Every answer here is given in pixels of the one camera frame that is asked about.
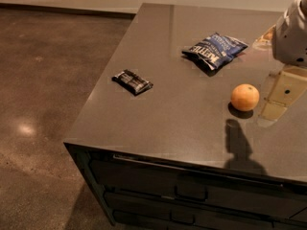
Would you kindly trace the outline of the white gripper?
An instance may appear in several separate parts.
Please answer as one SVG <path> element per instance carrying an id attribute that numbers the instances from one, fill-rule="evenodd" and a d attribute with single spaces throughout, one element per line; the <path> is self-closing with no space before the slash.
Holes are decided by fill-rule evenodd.
<path id="1" fill-rule="evenodd" d="M 307 90 L 307 0 L 294 0 L 275 24 L 272 54 L 285 64 L 265 81 L 259 118 L 278 121 Z"/>

